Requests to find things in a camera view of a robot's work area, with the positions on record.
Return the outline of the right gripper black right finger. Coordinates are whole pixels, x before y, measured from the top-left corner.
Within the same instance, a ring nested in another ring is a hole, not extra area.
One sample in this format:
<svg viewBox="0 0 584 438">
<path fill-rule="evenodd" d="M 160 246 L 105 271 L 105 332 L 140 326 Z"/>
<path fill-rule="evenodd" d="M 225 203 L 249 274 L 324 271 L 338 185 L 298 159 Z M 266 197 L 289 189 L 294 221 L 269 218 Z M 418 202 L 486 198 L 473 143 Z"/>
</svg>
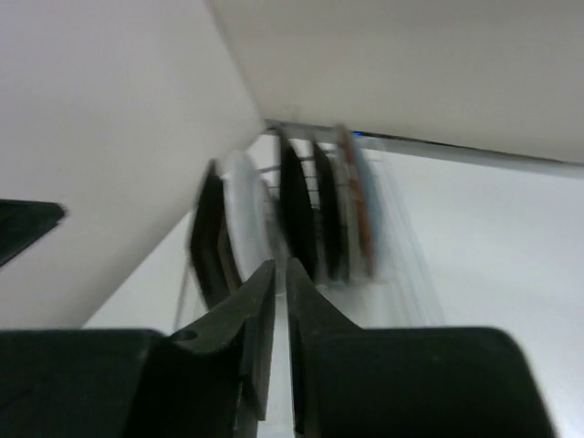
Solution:
<svg viewBox="0 0 584 438">
<path fill-rule="evenodd" d="M 527 360 L 489 327 L 362 328 L 287 262 L 301 437 L 551 437 Z"/>
</svg>

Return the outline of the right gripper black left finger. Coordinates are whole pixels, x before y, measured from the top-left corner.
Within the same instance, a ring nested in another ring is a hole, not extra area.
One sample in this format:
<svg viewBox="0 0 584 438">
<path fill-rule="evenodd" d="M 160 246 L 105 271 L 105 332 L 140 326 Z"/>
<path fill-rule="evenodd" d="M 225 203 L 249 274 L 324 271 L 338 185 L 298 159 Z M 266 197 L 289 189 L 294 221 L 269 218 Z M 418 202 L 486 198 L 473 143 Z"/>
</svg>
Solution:
<svg viewBox="0 0 584 438">
<path fill-rule="evenodd" d="M 136 394 L 139 437 L 255 437 L 266 417 L 276 264 L 150 351 Z"/>
</svg>

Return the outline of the square yellow plate dark rim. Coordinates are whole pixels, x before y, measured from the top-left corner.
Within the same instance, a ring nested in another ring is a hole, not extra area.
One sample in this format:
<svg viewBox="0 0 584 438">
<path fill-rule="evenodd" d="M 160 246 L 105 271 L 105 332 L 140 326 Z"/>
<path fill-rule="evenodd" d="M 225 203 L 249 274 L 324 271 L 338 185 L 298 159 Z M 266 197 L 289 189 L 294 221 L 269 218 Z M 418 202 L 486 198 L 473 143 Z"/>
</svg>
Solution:
<svg viewBox="0 0 584 438">
<path fill-rule="evenodd" d="M 242 285 L 227 229 L 224 180 L 217 160 L 208 162 L 199 186 L 188 249 L 208 309 L 228 299 Z"/>
</svg>

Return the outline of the red teal round plate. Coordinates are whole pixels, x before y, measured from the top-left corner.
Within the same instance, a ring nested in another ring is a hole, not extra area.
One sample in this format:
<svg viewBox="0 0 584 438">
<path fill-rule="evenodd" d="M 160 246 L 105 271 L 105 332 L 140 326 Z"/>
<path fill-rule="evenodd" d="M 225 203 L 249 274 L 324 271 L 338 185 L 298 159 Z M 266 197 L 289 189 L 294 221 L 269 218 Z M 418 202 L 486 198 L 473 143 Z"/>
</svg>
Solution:
<svg viewBox="0 0 584 438">
<path fill-rule="evenodd" d="M 271 203 L 264 179 L 250 156 L 232 152 L 225 163 L 224 199 L 235 265 L 246 281 L 275 256 Z"/>
</svg>

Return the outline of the round plate black checkered rim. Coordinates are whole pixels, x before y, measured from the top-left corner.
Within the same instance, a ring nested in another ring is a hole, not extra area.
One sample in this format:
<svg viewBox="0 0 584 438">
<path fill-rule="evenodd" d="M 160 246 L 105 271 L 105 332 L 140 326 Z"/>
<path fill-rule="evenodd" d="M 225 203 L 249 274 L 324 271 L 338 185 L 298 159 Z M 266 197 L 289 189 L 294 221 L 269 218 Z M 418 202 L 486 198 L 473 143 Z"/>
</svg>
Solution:
<svg viewBox="0 0 584 438">
<path fill-rule="evenodd" d="M 316 169 L 320 229 L 328 279 L 349 283 L 346 227 L 342 222 L 338 180 L 333 161 L 319 143 L 311 140 Z"/>
</svg>

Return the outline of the clear plastic dish rack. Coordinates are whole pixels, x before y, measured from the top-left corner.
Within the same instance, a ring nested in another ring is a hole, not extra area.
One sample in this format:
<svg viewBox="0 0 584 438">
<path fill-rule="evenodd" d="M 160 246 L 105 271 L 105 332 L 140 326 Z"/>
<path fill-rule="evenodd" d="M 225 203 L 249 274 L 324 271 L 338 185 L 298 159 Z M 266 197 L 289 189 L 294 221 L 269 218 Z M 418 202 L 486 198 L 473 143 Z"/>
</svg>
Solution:
<svg viewBox="0 0 584 438">
<path fill-rule="evenodd" d="M 316 194 L 315 166 L 311 161 L 308 141 L 292 140 L 299 158 L 303 163 L 305 180 L 308 185 L 312 206 L 319 207 Z M 374 181 L 378 206 L 374 207 L 380 219 L 375 219 L 379 231 L 375 245 L 380 254 L 376 255 L 376 274 L 367 279 L 365 274 L 356 274 L 346 285 L 340 279 L 327 280 L 324 277 L 324 253 L 319 255 L 319 268 L 315 284 L 327 299 L 362 327 L 421 327 L 444 325 L 443 310 L 430 279 L 422 250 L 415 232 L 412 230 L 410 216 L 402 202 L 401 191 L 395 181 L 390 163 L 390 154 L 381 151 L 378 141 L 363 139 L 356 141 L 363 159 L 359 169 L 369 170 Z M 276 260 L 276 295 L 286 294 L 286 263 L 291 257 L 287 241 L 274 216 L 279 190 L 279 152 L 274 135 L 262 135 L 246 152 L 261 174 L 271 196 L 272 215 L 268 220 L 272 228 L 269 238 L 276 249 L 270 249 L 271 258 Z M 182 329 L 204 315 L 208 309 L 193 268 L 187 269 L 183 280 L 180 308 L 175 329 Z"/>
</svg>

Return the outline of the blue round plate brown rim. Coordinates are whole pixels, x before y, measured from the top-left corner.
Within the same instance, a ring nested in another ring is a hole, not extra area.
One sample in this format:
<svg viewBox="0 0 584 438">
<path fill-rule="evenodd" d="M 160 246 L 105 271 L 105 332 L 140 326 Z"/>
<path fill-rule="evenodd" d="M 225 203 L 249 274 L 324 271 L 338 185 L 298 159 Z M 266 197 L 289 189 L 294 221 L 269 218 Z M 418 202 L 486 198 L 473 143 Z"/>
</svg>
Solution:
<svg viewBox="0 0 584 438">
<path fill-rule="evenodd" d="M 349 192 L 357 214 L 364 271 L 369 278 L 375 278 L 380 273 L 384 254 L 384 214 L 378 184 L 372 166 L 361 148 L 365 138 L 355 135 L 343 124 L 338 124 L 335 132 L 349 174 Z"/>
</svg>

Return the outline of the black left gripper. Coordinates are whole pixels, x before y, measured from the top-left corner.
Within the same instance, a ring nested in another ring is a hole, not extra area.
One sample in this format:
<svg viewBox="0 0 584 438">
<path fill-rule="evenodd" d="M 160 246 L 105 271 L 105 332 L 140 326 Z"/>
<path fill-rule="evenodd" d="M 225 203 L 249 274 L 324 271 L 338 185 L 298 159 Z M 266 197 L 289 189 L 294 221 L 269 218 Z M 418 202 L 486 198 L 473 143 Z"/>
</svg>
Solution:
<svg viewBox="0 0 584 438">
<path fill-rule="evenodd" d="M 6 265 L 67 216 L 59 203 L 1 200 L 1 266 Z"/>
</svg>

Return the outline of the black square floral plate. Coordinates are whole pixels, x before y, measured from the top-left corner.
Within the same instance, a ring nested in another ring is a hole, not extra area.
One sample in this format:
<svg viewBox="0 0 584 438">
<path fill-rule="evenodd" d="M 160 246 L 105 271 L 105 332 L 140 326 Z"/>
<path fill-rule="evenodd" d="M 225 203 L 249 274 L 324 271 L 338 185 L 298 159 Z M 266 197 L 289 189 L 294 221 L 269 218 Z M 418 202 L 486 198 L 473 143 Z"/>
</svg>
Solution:
<svg viewBox="0 0 584 438">
<path fill-rule="evenodd" d="M 318 268 L 316 226 L 301 160 L 282 130 L 276 131 L 280 157 L 279 216 L 290 254 L 310 279 Z"/>
</svg>

